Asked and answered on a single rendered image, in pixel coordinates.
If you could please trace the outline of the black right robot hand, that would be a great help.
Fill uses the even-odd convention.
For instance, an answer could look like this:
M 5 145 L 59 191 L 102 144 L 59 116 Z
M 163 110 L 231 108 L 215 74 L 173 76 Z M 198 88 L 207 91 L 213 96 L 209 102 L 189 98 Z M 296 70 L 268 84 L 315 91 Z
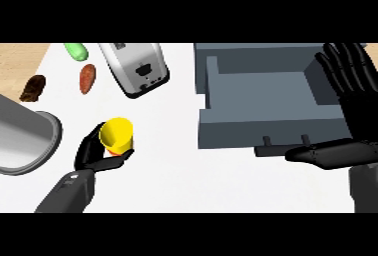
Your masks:
M 316 55 L 339 96 L 352 138 L 306 145 L 285 160 L 333 170 L 378 162 L 378 70 L 359 43 L 325 43 Z

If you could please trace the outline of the green vegetable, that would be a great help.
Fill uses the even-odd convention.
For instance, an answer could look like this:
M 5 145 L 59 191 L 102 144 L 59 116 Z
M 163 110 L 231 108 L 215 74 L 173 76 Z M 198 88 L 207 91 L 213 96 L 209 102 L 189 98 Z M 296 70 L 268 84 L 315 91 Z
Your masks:
M 70 56 L 76 61 L 86 61 L 89 58 L 88 48 L 82 43 L 65 43 L 65 49 L 68 51 Z

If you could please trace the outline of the blue-grey cabinet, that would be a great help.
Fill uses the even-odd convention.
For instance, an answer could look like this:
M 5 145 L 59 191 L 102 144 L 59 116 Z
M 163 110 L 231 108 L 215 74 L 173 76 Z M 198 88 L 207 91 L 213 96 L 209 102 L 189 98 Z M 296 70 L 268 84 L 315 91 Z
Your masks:
M 207 58 L 216 57 L 222 74 L 303 72 L 322 43 L 195 43 L 195 86 L 206 93 Z

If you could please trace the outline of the blue-grey open drawer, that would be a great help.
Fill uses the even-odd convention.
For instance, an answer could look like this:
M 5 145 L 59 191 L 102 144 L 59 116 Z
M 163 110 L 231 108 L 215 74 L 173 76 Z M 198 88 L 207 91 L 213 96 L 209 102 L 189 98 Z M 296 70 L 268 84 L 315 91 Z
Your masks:
M 207 107 L 200 110 L 198 147 L 256 147 L 269 138 L 293 145 L 350 136 L 341 108 L 321 105 L 299 72 L 223 74 L 207 58 Z

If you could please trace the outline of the orange-brown sweet potato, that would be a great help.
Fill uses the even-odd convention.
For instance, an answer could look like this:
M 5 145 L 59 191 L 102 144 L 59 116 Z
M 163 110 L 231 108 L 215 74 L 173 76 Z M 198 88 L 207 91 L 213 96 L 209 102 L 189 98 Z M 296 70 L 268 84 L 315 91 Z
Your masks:
M 93 64 L 88 64 L 80 72 L 80 91 L 88 94 L 96 79 L 96 67 Z

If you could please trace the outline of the dark brown bread roll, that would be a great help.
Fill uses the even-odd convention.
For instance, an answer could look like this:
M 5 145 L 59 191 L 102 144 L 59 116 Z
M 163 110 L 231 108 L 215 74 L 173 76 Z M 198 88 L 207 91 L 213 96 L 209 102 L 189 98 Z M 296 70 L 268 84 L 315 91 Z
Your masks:
M 37 102 L 46 86 L 46 77 L 43 75 L 34 75 L 26 85 L 20 100 L 23 102 Z

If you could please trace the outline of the silver toaster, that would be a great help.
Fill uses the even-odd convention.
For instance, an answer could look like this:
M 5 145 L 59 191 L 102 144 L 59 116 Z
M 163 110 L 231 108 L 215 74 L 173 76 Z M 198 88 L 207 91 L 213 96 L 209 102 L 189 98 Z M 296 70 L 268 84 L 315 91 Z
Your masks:
M 126 96 L 139 98 L 170 80 L 158 43 L 101 43 L 108 67 Z

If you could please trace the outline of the yellow cup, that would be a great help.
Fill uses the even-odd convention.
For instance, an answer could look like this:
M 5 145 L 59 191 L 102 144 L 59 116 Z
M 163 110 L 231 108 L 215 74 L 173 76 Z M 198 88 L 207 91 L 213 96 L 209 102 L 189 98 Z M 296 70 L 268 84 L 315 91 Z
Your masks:
M 133 148 L 133 124 L 129 119 L 110 119 L 101 127 L 99 140 L 114 156 L 123 155 Z

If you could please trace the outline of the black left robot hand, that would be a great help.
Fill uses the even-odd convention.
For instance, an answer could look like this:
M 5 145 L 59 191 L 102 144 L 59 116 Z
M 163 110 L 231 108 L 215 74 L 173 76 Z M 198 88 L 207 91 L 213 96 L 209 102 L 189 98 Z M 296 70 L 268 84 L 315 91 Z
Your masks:
M 120 156 L 104 156 L 105 146 L 99 139 L 102 126 L 104 123 L 99 123 L 82 141 L 74 161 L 74 168 L 77 171 L 92 169 L 95 172 L 99 172 L 117 169 L 123 166 L 124 161 L 135 153 L 135 150 L 129 149 Z

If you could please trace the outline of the grey metal pot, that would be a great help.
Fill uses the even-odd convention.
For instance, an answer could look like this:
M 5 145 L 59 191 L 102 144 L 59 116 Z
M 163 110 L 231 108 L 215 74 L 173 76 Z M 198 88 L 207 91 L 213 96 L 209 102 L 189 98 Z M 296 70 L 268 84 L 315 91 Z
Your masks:
M 62 123 L 0 94 L 0 174 L 34 171 L 52 157 L 62 139 Z

